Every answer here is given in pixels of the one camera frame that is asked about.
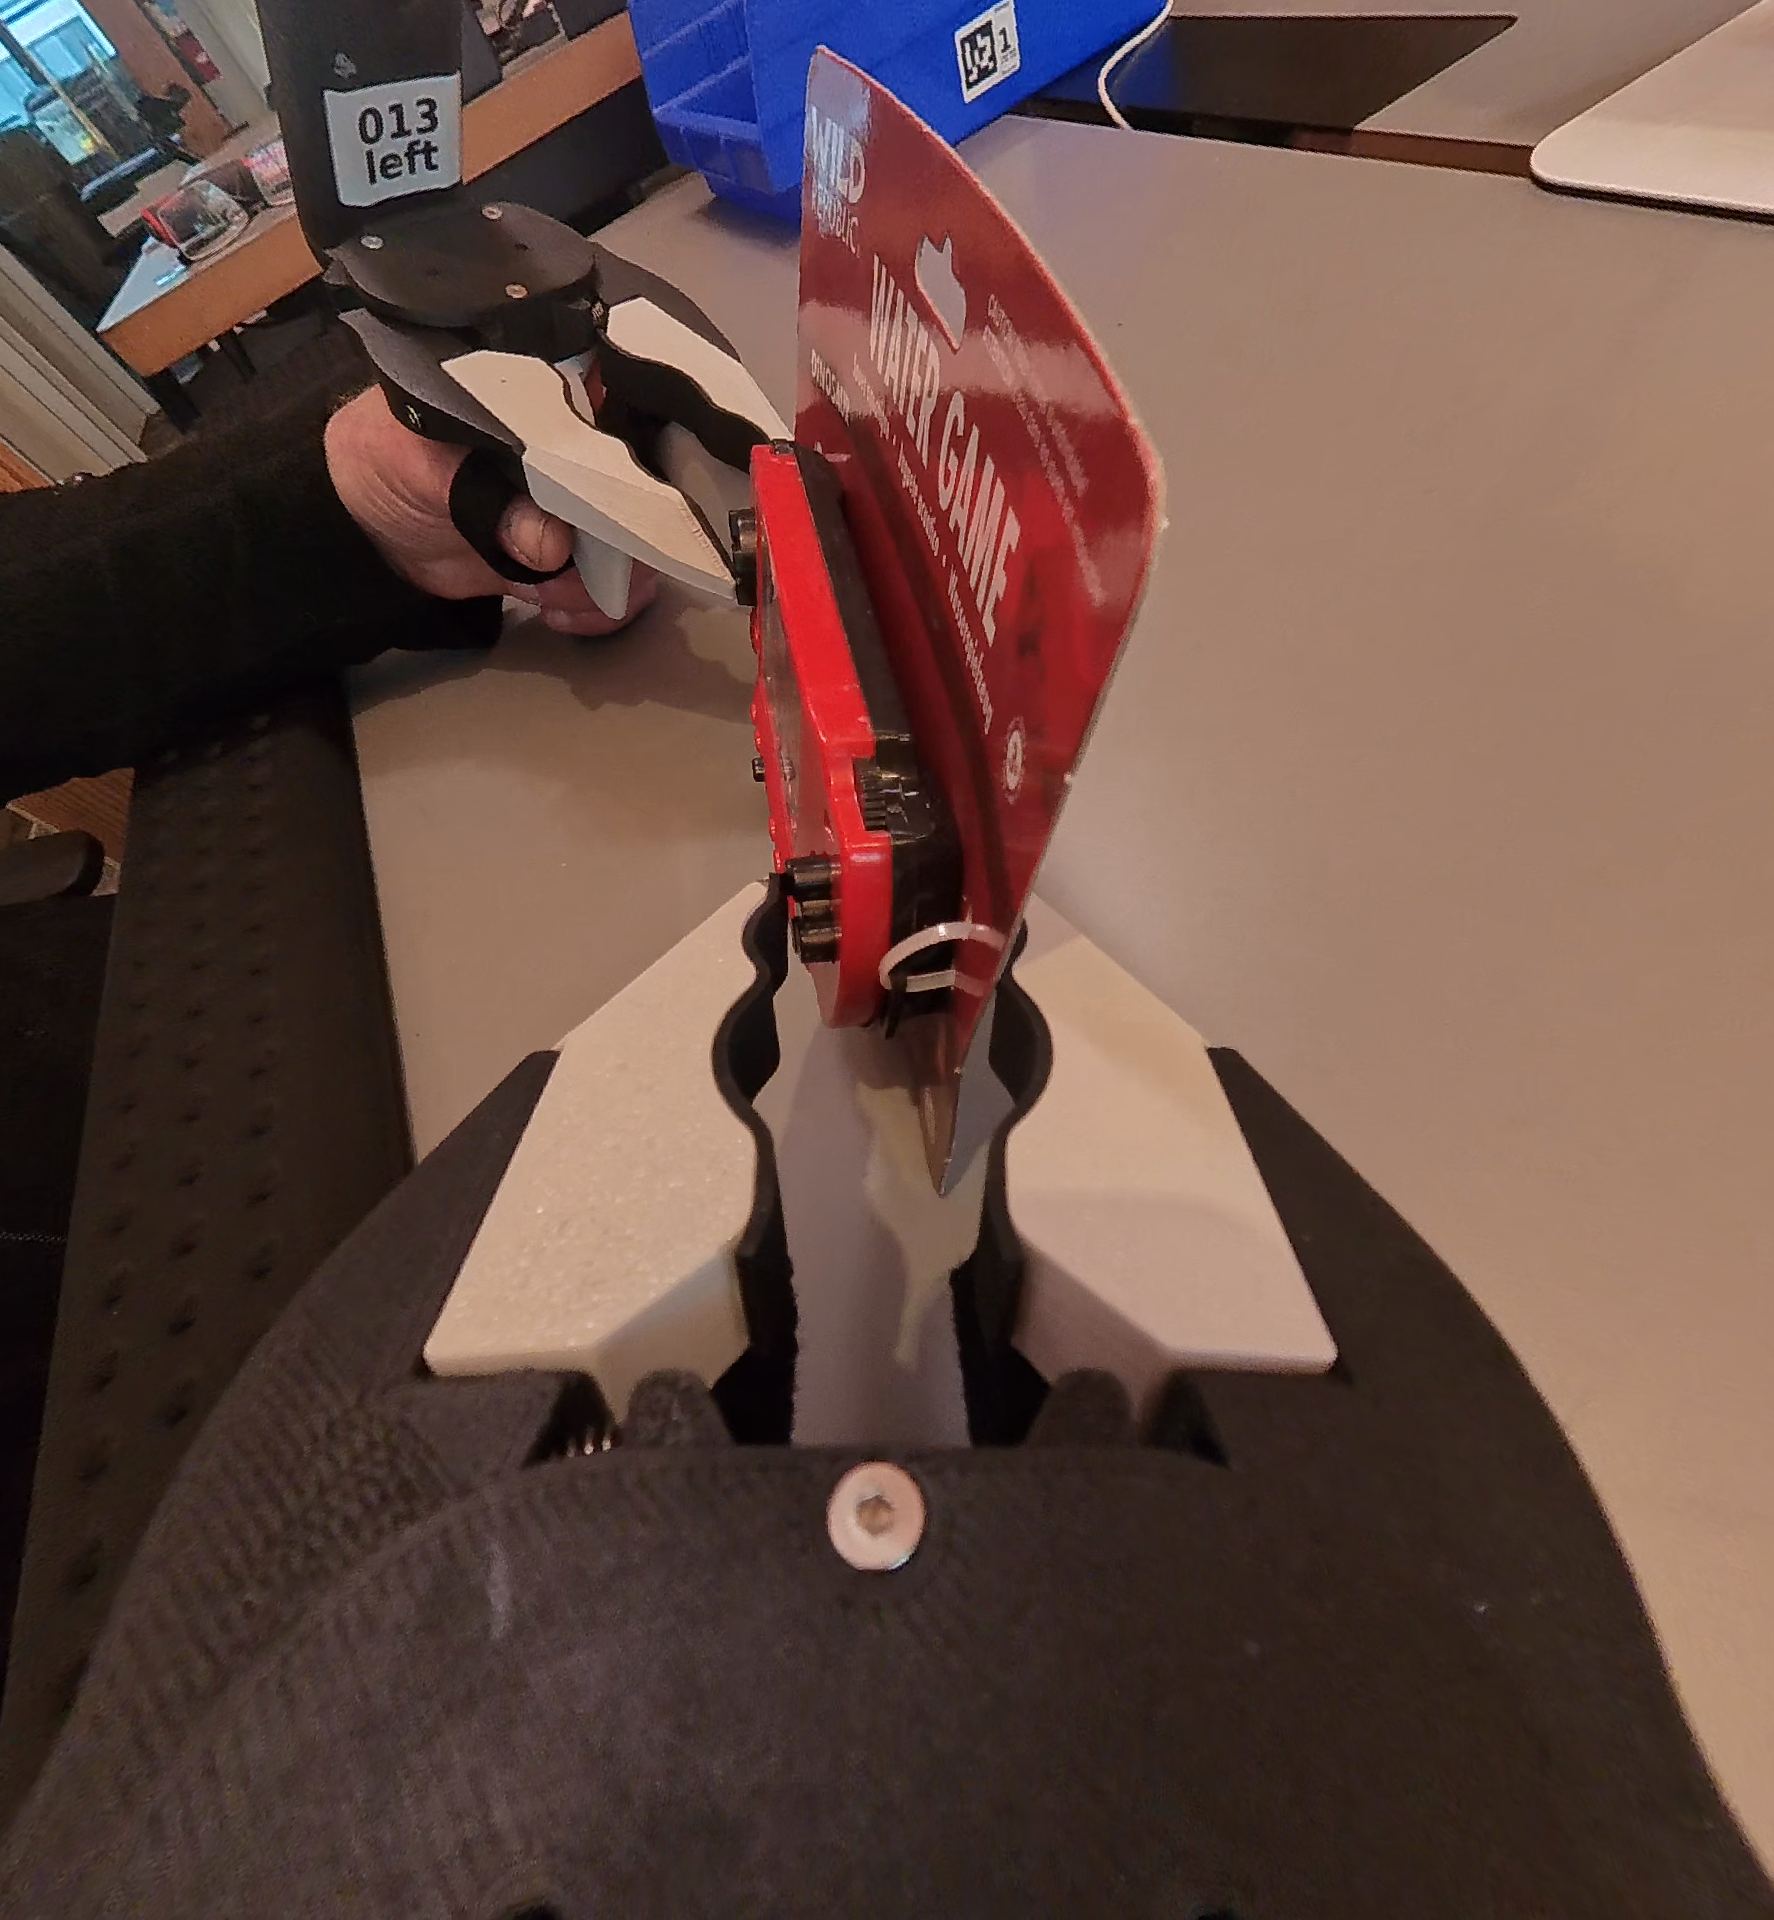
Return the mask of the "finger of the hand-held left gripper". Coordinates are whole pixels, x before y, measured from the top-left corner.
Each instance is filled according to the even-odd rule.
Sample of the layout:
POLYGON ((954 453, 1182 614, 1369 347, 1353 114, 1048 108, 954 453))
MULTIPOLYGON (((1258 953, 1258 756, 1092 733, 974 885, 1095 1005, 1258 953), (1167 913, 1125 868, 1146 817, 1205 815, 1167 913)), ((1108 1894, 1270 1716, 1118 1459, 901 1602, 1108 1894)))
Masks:
POLYGON ((671 479, 588 415, 585 385, 536 358, 473 351, 446 371, 522 444, 525 486, 575 529, 575 563, 596 605, 625 605, 644 566, 712 601, 737 601, 725 554, 737 511, 737 467, 717 459, 678 422, 655 451, 671 479))
POLYGON ((753 371, 725 347, 650 298, 607 306, 596 351, 602 428, 615 419, 657 437, 676 424, 728 467, 791 435, 753 371))

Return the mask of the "red carded water game toy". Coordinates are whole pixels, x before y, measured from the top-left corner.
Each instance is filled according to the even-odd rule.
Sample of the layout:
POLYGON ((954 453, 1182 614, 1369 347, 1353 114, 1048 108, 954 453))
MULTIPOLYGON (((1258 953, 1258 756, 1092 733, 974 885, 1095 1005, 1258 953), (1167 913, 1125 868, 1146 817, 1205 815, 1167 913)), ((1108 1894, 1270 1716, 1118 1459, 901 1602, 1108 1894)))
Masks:
POLYGON ((829 1026, 906 1049, 948 1190, 973 1042, 1139 616, 1164 464, 948 141, 818 49, 799 404, 753 453, 759 770, 829 1026))

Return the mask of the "person's left hand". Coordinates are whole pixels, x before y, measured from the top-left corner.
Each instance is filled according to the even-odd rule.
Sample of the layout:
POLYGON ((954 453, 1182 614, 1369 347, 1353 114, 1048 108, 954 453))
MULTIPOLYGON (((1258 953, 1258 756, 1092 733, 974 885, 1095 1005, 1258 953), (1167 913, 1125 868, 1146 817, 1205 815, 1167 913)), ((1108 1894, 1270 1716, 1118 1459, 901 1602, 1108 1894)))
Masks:
POLYGON ((658 575, 634 566, 625 611, 609 616, 594 605, 575 569, 536 585, 490 566, 468 545, 450 513, 451 481, 466 451, 410 432, 394 419, 379 387, 347 397, 327 419, 326 458, 346 511, 413 588, 447 601, 513 599, 573 637, 617 631, 658 592, 658 575))

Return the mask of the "person's left forearm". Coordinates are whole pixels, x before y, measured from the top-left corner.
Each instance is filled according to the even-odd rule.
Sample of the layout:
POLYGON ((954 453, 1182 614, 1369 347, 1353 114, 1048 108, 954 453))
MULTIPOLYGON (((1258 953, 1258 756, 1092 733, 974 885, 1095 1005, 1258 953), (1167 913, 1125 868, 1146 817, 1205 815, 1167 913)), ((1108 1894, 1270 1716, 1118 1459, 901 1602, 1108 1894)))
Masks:
POLYGON ((174 451, 0 492, 0 808, 139 764, 390 648, 499 635, 505 588, 410 586, 327 470, 331 381, 174 451))

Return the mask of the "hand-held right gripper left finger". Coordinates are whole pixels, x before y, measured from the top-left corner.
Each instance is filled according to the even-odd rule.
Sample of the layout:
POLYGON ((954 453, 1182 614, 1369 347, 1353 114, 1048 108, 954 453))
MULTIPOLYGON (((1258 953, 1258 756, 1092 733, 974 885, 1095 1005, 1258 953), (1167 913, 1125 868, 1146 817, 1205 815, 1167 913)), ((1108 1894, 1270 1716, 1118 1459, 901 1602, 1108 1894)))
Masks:
POLYGON ((565 1037, 425 1339, 433 1374, 576 1374, 617 1414, 691 1372, 736 1439, 788 1442, 799 1309, 755 1110, 785 970, 779 885, 746 885, 565 1037))

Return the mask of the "wooden background desk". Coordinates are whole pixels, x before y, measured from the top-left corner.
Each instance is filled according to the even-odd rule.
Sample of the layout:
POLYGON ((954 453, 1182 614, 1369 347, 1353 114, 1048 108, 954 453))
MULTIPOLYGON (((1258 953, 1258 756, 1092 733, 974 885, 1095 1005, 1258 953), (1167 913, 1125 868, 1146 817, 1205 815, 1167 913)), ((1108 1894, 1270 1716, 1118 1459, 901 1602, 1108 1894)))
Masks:
MULTIPOLYGON (((625 11, 520 56, 466 103, 466 180, 480 180, 639 75, 625 11)), ((172 274, 174 264, 176 255, 152 240, 99 322, 107 350, 139 375, 168 369, 320 272, 290 205, 255 213, 200 264, 172 274)))

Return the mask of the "white monitor stand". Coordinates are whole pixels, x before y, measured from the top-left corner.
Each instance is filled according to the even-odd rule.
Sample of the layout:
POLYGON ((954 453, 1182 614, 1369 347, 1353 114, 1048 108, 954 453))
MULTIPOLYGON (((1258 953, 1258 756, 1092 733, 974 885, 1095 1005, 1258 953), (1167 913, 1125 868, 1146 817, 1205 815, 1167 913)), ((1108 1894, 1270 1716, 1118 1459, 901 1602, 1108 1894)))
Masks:
POLYGON ((1774 2, 1548 133, 1549 189, 1774 220, 1774 2))

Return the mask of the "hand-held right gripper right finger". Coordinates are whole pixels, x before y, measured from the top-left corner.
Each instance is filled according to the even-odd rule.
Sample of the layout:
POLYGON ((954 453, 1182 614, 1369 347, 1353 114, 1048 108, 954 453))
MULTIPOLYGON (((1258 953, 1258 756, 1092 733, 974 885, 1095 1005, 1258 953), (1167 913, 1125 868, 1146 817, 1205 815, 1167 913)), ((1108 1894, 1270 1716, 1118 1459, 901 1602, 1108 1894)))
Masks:
POLYGON ((1022 1442, 1068 1372, 1110 1374, 1153 1425, 1180 1372, 1337 1363, 1207 1044, 1043 899, 958 1119, 986 1147, 951 1277, 973 1444, 1022 1442))

